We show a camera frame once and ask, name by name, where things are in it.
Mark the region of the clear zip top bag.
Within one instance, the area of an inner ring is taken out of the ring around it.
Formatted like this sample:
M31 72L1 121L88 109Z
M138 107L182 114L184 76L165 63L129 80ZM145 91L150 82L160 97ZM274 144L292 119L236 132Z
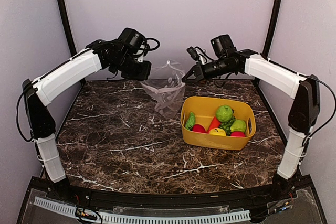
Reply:
M184 76L180 63L167 60L160 67L152 67L148 79L141 82L146 94L156 102L154 110L166 119L173 119L183 104Z

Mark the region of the yellow plastic basket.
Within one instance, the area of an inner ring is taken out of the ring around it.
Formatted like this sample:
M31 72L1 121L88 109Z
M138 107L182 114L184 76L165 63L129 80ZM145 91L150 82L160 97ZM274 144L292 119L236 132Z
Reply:
M181 111L185 143L200 147L241 150L256 133L252 108L243 102L190 97Z

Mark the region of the green toy cabbage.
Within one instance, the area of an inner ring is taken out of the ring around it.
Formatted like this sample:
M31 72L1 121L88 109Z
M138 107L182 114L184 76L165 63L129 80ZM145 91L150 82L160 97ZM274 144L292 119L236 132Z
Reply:
M233 124L230 126L231 132L240 131L245 133L246 132L246 122L243 120L235 120Z

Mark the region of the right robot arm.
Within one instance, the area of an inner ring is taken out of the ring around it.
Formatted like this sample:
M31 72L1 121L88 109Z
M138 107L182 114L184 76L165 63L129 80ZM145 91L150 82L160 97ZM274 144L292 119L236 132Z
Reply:
M268 188L273 200L280 199L288 191L288 184L304 158L313 127L320 113L320 91L315 76L305 77L263 57L252 49L238 50L229 35L220 35L211 40L216 60L202 62L209 57L203 49L188 47L187 53L196 64L183 77L183 82L202 81L227 73L242 73L273 86L291 100L288 114L289 135L276 176L280 179Z

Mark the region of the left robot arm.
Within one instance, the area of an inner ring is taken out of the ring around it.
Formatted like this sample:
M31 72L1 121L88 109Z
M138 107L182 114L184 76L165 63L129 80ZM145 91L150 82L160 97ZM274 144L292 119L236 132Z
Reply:
M56 123L47 107L68 88L103 69L120 72L127 80L146 80L151 63L138 58L153 50L149 41L150 38L135 29L125 28L117 39L98 39L46 74L23 82L19 99L24 101L30 126L30 138L25 141L35 142L40 160L55 183L53 191L61 200L71 200L74 189L66 183L67 176L56 146Z

